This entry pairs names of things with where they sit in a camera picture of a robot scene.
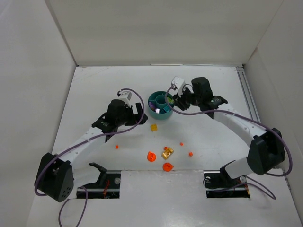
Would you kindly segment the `teal divided round container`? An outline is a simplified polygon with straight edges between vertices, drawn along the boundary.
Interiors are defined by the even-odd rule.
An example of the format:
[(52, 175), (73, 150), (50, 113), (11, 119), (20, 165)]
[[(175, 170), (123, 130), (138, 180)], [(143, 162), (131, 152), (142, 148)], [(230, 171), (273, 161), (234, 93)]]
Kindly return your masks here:
[(148, 101), (148, 112), (150, 116), (156, 120), (166, 120), (170, 118), (173, 114), (173, 111), (171, 110), (170, 112), (166, 113), (163, 108), (167, 106), (167, 103), (165, 102), (165, 91), (156, 91), (152, 93), (149, 98), (149, 100), (154, 100), (156, 102), (156, 108), (160, 109), (160, 113), (155, 113), (155, 109), (153, 106), (149, 107)]

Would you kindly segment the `yellow square lego brick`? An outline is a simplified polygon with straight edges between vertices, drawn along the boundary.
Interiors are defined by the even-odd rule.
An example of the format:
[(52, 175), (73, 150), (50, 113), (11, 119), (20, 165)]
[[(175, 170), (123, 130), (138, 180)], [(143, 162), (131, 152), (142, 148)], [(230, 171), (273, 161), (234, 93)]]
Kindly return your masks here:
[(151, 125), (151, 131), (157, 131), (157, 130), (158, 130), (157, 124), (152, 124)]

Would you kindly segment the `teal square lego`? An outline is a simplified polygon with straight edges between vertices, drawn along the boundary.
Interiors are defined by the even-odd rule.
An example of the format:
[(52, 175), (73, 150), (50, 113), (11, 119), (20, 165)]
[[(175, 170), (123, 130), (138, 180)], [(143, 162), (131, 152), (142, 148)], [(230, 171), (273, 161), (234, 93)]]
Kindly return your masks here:
[(166, 107), (163, 108), (163, 110), (168, 113), (171, 111), (171, 108), (167, 105)]

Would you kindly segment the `orange round lego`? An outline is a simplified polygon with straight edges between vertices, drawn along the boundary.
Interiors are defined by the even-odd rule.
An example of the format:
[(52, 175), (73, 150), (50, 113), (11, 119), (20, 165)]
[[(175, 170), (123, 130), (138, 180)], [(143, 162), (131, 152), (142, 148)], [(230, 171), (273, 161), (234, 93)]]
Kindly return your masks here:
[(150, 151), (148, 152), (148, 154), (147, 154), (147, 160), (149, 162), (154, 162), (156, 160), (156, 158), (157, 158), (157, 156), (156, 156), (155, 153), (150, 152)]
[(164, 163), (163, 166), (162, 166), (162, 169), (165, 172), (170, 172), (170, 171), (173, 170), (173, 168), (174, 168), (174, 166), (171, 163), (168, 163), (168, 162)]

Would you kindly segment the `golden yellow curved lego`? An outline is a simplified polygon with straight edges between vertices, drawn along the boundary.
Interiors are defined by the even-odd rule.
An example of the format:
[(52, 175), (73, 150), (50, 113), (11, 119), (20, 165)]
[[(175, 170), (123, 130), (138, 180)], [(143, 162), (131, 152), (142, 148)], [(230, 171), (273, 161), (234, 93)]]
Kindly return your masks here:
[(162, 157), (166, 160), (168, 159), (172, 154), (174, 153), (174, 150), (170, 147), (167, 147), (163, 153), (162, 153)]

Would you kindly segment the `light green square lego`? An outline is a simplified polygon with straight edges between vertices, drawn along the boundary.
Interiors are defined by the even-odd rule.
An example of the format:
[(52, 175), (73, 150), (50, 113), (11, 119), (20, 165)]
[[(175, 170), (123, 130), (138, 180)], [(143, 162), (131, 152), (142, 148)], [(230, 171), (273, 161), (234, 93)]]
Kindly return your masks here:
[(168, 103), (170, 103), (170, 104), (174, 104), (174, 100), (171, 99), (170, 97), (167, 97), (167, 101), (168, 101)]

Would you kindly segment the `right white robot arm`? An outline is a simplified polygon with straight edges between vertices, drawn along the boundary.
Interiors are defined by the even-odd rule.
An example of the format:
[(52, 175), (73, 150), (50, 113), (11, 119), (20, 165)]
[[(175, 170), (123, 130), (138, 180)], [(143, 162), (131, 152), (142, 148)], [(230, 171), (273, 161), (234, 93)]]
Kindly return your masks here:
[(279, 130), (270, 129), (261, 123), (246, 118), (221, 96), (213, 95), (210, 82), (205, 77), (194, 78), (192, 89), (186, 87), (184, 79), (174, 77), (171, 82), (174, 105), (185, 113), (191, 106), (225, 125), (239, 136), (249, 147), (247, 157), (232, 161), (221, 168), (221, 172), (231, 179), (255, 173), (264, 175), (273, 167), (285, 161), (285, 148)]

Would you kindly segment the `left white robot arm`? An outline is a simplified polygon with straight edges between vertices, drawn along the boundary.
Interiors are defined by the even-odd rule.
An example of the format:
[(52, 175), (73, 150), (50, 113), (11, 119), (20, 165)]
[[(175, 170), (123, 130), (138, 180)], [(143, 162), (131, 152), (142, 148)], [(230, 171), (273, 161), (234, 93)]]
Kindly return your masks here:
[(76, 168), (74, 165), (94, 151), (94, 146), (102, 146), (113, 136), (120, 134), (121, 126), (128, 132), (148, 120), (143, 101), (135, 104), (137, 113), (125, 98), (114, 99), (91, 127), (74, 145), (59, 154), (46, 153), (39, 164), (34, 192), (37, 196), (49, 196), (57, 202), (66, 200), (74, 187), (102, 186), (107, 170), (96, 162), (88, 165), (97, 169), (97, 173)]

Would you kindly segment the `aluminium rail right edge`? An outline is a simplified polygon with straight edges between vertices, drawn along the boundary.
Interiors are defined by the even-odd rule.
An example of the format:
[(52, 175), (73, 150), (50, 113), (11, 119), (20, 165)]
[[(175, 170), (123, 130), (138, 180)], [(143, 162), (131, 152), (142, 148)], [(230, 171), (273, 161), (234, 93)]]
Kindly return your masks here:
[(256, 107), (255, 102), (254, 102), (254, 98), (253, 98), (251, 89), (250, 89), (249, 84), (248, 84), (248, 80), (247, 80), (244, 68), (243, 67), (236, 67), (236, 72), (237, 72), (238, 77), (239, 77), (239, 81), (240, 81), (240, 84), (241, 84), (241, 87), (242, 87), (244, 98), (245, 98), (245, 101), (246, 101), (246, 104), (247, 104), (247, 107), (248, 107), (248, 110), (249, 110), (250, 118), (257, 121), (257, 122), (261, 122), (258, 111), (257, 111), (257, 107)]

